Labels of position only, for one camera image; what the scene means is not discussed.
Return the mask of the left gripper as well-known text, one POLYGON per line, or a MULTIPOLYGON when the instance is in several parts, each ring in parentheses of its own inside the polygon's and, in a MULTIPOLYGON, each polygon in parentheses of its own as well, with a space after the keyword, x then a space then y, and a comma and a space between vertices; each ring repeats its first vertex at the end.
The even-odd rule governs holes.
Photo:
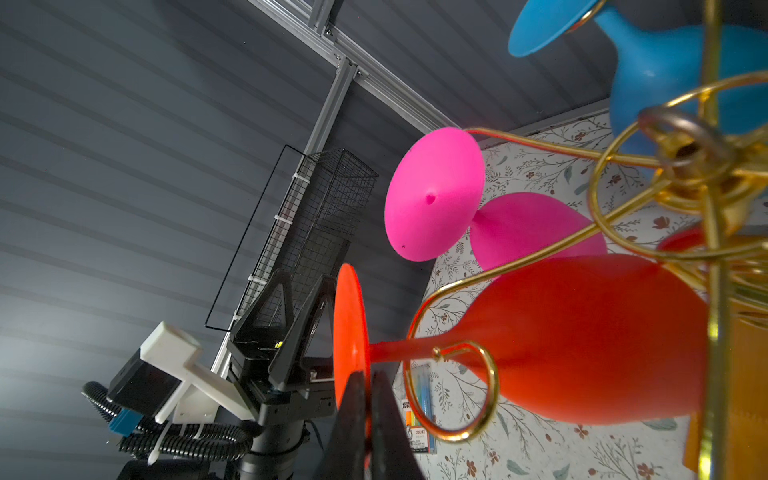
POLYGON ((332 357, 306 355, 322 315, 333 316, 335 291, 336 280, 321 276, 294 321, 291 272, 278 269, 234 327, 228 343, 230 379, 259 425, 335 412, 332 357))

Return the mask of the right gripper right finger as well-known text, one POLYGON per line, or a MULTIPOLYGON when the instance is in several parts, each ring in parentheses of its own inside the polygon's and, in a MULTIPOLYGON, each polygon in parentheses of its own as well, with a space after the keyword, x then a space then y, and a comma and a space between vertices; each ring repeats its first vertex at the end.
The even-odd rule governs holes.
POLYGON ((384 372, 373 376, 371 419, 372 479, 424 480, 411 450, 391 381, 384 372))

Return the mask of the pink wine glass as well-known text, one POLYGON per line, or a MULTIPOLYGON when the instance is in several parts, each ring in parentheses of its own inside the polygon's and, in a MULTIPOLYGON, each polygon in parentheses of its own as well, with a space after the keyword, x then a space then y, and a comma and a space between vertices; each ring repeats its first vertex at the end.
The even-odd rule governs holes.
POLYGON ((435 259, 463 237, 482 270, 531 255, 590 225, 566 204, 538 193, 482 200, 485 162, 474 138, 442 128, 418 140, 388 187, 389 243, 410 261, 435 259))

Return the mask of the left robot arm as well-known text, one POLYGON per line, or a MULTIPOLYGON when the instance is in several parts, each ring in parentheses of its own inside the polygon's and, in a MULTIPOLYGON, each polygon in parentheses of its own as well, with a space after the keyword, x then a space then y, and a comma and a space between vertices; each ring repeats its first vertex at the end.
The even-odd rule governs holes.
POLYGON ((301 306, 286 270, 272 275, 229 331, 223 356, 199 364, 200 344, 161 323, 112 380, 106 415, 131 455, 124 479, 289 479, 308 425, 335 409, 332 361, 309 346, 334 309, 321 276, 301 306))

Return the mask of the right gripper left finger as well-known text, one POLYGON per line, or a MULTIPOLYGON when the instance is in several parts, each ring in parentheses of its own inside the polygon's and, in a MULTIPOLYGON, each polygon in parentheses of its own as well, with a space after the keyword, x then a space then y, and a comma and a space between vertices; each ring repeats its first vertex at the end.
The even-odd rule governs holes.
POLYGON ((366 377, 362 372, 354 372, 347 381, 329 443, 314 473, 314 479, 364 478, 367 409, 366 377))

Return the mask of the red wine glass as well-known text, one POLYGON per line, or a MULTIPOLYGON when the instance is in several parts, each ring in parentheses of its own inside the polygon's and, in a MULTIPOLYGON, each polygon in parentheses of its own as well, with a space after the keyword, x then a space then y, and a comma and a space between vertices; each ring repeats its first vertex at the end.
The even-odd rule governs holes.
POLYGON ((433 436, 478 435, 500 399, 542 417, 611 425, 701 410, 707 370, 705 302, 659 264, 632 255, 555 258, 488 282, 445 333, 371 344, 354 268, 337 278, 333 326, 336 388, 375 363, 452 359, 487 386, 478 415, 433 436))

